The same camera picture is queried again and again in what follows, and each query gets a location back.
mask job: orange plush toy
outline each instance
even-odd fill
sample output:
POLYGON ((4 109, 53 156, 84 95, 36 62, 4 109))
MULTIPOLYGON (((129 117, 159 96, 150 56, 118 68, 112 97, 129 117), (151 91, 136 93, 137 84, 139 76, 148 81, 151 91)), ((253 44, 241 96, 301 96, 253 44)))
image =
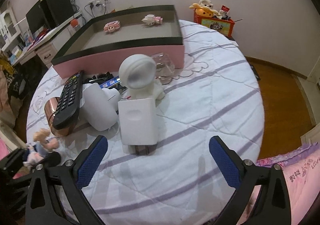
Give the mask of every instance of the orange plush toy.
POLYGON ((198 16, 212 18, 214 15, 221 16, 216 10, 211 10, 207 6, 200 6, 198 3, 192 4, 189 9, 195 9, 198 16))

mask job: cartoon monkey picture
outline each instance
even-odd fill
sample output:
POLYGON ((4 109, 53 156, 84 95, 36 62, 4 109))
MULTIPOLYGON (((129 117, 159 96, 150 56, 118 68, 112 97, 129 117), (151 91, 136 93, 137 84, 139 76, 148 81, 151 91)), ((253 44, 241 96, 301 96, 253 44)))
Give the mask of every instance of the cartoon monkey picture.
POLYGON ((218 32, 221 32, 221 30, 223 29, 223 26, 222 25, 220 26, 218 22, 213 22, 210 25, 210 29, 214 29, 214 30, 216 30, 218 32))

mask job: orange box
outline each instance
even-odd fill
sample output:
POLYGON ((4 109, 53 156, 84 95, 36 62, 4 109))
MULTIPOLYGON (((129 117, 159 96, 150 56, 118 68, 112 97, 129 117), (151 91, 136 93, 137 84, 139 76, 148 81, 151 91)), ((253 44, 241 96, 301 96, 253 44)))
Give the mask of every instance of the orange box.
POLYGON ((193 22, 206 26, 210 29, 215 29, 216 31, 220 32, 221 34, 231 37, 233 25, 235 24, 232 19, 229 20, 220 20, 217 18, 207 18, 201 17, 194 12, 193 15, 193 22))

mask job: blue gripper pad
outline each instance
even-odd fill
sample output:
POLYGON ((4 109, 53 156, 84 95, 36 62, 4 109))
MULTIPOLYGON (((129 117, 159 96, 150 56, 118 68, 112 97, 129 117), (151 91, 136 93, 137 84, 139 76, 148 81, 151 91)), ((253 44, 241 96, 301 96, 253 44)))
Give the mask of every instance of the blue gripper pad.
POLYGON ((238 189, 241 184, 240 170, 221 144, 223 144, 226 150, 231 151, 218 136, 214 136, 210 139, 209 151, 222 172, 227 184, 230 187, 238 189))
POLYGON ((89 150, 89 153, 77 170, 76 186, 79 189, 89 185, 94 173, 108 150, 108 140, 106 137, 98 136, 96 140, 88 149, 86 149, 89 150))

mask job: round table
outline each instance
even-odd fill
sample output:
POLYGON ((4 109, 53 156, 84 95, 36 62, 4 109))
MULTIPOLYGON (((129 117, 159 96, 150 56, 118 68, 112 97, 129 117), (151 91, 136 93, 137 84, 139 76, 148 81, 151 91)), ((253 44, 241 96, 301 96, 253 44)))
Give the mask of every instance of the round table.
MULTIPOLYGON (((89 186, 82 189, 105 224, 202 224, 217 216, 230 199, 228 187, 209 153, 214 135, 242 159, 256 161, 264 129, 257 80, 241 51, 226 37, 180 20, 185 70, 157 101, 160 142, 148 156, 136 156, 121 143, 118 124, 98 132, 88 123, 61 139, 62 160, 75 159, 97 135, 108 151, 89 186)), ((63 84, 51 67, 30 104, 27 140, 48 128, 44 103, 60 96, 63 84)), ((67 213, 73 215, 60 194, 67 213)))

